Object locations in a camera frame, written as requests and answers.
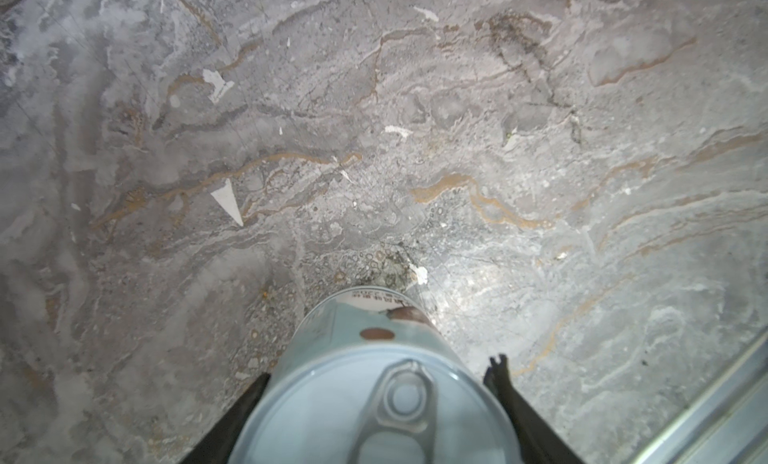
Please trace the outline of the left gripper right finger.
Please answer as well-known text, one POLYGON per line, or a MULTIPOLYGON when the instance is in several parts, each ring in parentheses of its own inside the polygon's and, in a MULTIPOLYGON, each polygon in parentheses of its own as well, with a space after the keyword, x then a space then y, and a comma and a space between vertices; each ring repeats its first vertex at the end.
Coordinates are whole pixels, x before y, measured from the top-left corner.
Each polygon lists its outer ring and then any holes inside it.
POLYGON ((496 397, 515 430, 524 463, 583 464, 513 386, 505 354, 489 358, 483 384, 496 397))

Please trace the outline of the blue can pull tab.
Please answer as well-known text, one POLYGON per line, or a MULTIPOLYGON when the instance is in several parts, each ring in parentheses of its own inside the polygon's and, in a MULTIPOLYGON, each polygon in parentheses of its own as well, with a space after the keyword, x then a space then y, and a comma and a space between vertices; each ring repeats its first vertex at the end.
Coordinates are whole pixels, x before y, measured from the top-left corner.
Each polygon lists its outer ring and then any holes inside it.
POLYGON ((498 400, 419 305, 381 287, 330 295, 298 326, 233 463, 518 463, 498 400))

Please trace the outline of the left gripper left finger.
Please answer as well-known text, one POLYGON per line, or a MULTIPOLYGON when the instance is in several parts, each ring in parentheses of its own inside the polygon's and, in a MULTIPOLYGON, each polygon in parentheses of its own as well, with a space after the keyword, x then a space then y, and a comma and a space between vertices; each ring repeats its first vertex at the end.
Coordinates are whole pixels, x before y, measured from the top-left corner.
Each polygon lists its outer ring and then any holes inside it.
POLYGON ((237 439, 261 400, 270 378, 270 373, 262 373, 180 464, 227 464, 237 439))

